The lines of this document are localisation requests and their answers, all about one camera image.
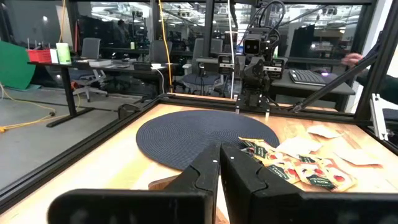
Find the glass panel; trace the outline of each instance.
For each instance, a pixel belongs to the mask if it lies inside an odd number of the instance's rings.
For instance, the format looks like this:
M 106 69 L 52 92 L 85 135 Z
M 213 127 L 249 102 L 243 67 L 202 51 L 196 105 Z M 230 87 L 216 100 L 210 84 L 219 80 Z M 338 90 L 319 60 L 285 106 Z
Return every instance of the glass panel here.
M 59 41 L 62 1 L 5 0 L 3 8 L 11 25 L 9 32 L 12 43 L 27 46 L 29 38 L 33 47 L 35 41 L 46 45 L 55 45 Z M 64 41 L 72 43 L 70 29 L 64 30 Z
M 146 2 L 78 2 L 79 34 L 103 47 L 148 49 L 150 6 Z
M 279 55 L 342 59 L 350 52 L 362 6 L 317 8 L 317 5 L 286 5 L 282 24 L 313 12 L 279 28 L 282 38 Z
M 229 18 L 228 5 L 226 3 L 216 3 L 213 16 L 212 38 L 223 40 L 223 52 L 231 52 L 231 39 L 229 36 Z M 251 5 L 236 4 L 235 14 L 238 23 L 238 30 L 231 18 L 231 27 L 233 31 L 233 45 L 236 46 L 237 41 L 240 42 L 243 33 L 250 21 Z
M 205 33 L 205 4 L 163 3 L 167 40 L 172 50 L 193 52 L 196 38 Z

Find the orange cable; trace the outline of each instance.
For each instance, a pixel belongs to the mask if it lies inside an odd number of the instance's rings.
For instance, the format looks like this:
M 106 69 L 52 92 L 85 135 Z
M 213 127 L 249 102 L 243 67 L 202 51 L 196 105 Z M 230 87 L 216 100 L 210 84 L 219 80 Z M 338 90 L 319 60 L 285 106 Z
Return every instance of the orange cable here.
M 159 0 L 159 8 L 160 8 L 160 16 L 162 18 L 163 41 L 164 41 L 164 45 L 166 47 L 167 62 L 169 63 L 169 84 L 170 84 L 170 86 L 172 86 L 172 65 L 170 63 L 169 48 L 167 47 L 166 34 L 165 34 L 165 31 L 164 31 L 165 29 L 164 29 L 163 9 L 162 9 L 162 1 L 161 0 Z

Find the table leg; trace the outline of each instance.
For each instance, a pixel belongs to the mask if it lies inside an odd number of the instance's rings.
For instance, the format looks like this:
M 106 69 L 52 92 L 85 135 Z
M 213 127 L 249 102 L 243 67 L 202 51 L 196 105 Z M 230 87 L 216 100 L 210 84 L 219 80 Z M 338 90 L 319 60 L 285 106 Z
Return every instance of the table leg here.
M 75 99 L 73 99 L 73 91 L 70 86 L 70 77 L 69 77 L 68 68 L 61 68 L 61 76 L 62 76 L 63 89 L 65 90 L 65 94 L 67 96 L 69 115 L 76 116 L 77 112 L 75 107 Z
M 69 115 L 47 124 L 47 127 L 49 128 L 57 126 L 58 124 L 62 124 L 66 121 L 69 121 L 70 119 L 76 118 L 77 116 L 85 114 L 94 109 L 94 108 L 85 108 L 77 112 L 75 107 L 75 100 L 73 99 L 73 91 L 70 86 L 70 77 L 69 77 L 68 68 L 61 68 L 61 76 L 62 76 L 63 88 L 65 89 L 65 94 L 67 96 Z
M 163 93 L 162 85 L 164 87 L 164 83 L 162 82 L 162 77 L 160 76 L 160 74 L 158 74 L 158 77 L 159 77 L 159 87 L 158 87 L 159 92 L 158 92 L 158 95 L 160 95 L 160 94 Z

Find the desk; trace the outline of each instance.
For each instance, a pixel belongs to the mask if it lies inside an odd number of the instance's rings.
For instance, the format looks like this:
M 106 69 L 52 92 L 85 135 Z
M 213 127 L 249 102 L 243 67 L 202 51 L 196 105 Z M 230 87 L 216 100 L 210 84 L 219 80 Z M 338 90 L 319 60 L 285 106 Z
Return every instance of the desk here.
M 34 222 L 44 224 L 51 201 L 58 195 L 72 189 L 147 189 L 148 184 L 152 181 L 179 174 L 179 170 L 158 164 L 143 155 L 137 147 L 136 133 L 145 122 L 163 114 L 197 109 L 162 104 L 155 106 L 0 215 L 0 223 L 25 224 Z M 263 115 L 245 115 L 264 122 Z M 266 124 L 275 131 L 280 142 L 300 135 L 323 143 L 324 146 L 319 149 L 317 154 L 334 158 L 342 169 L 358 179 L 358 184 L 350 188 L 349 192 L 398 192 L 398 176 L 396 175 L 398 157 L 359 127 L 350 124 L 275 116 L 270 116 Z M 306 129 L 315 124 L 323 124 L 329 128 L 342 130 L 344 135 L 332 140 L 309 135 Z M 332 153 L 332 150 L 336 147 L 364 149 L 377 156 L 381 160 L 382 166 L 354 166 Z M 326 191 L 302 182 L 295 185 L 306 191 Z M 220 202 L 218 204 L 220 210 L 224 211 L 222 201 L 218 201 Z
M 73 62 L 70 65 L 62 65 L 59 63 L 39 63 L 39 62 L 28 62 L 32 65 L 39 65 L 39 66 L 53 66 L 61 68 L 61 76 L 62 76 L 62 83 L 63 88 L 65 90 L 65 94 L 67 97 L 69 115 L 63 118 L 60 118 L 54 122 L 51 122 L 47 125 L 47 127 L 52 128 L 56 125 L 62 124 L 66 121 L 69 121 L 73 118 L 76 118 L 79 115 L 85 114 L 89 111 L 92 111 L 94 108 L 85 108 L 79 112 L 76 111 L 75 107 L 75 100 L 73 99 L 73 91 L 70 85 L 70 76 L 69 76 L 69 68 L 77 68 L 80 70 L 102 70 L 104 72 L 125 72 L 125 73 L 132 73 L 134 78 L 144 79 L 155 81 L 157 89 L 159 90 L 159 94 L 162 92 L 162 77 L 160 76 L 157 70 L 145 71 L 145 70 L 135 70 L 132 65 L 128 68 L 118 68 L 118 67 L 91 67 L 88 63 L 76 63 Z M 163 68 L 160 68 L 160 72 L 167 71 L 167 67 L 164 65 Z M 167 83 L 167 76 L 164 77 L 164 83 Z
M 275 80 L 271 83 L 270 93 L 273 95 L 287 95 L 306 98 L 313 92 L 319 90 L 322 86 L 296 84 L 292 81 L 289 75 L 289 70 L 285 69 L 282 79 Z M 321 100 L 337 102 L 340 95 L 355 95 L 355 91 L 350 88 L 346 83 L 341 84 L 332 90 L 329 94 L 325 95 Z
M 121 52 L 121 53 L 140 54 L 140 55 L 149 54 L 149 49 L 127 49 L 127 48 L 102 47 L 102 48 L 100 48 L 100 51 Z M 171 50 L 170 56 L 192 57 L 193 52 L 187 52 L 187 51 L 181 51 L 181 50 Z

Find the woven placemat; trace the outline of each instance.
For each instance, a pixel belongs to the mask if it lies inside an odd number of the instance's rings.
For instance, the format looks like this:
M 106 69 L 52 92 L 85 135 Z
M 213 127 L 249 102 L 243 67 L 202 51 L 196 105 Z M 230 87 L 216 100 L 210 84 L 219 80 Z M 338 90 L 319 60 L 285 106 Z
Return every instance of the woven placemat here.
M 275 132 L 265 124 L 232 112 L 210 110 L 181 111 L 152 119 L 138 130 L 137 145 L 152 160 L 184 170 L 212 141 L 244 148 L 238 137 L 279 145 Z

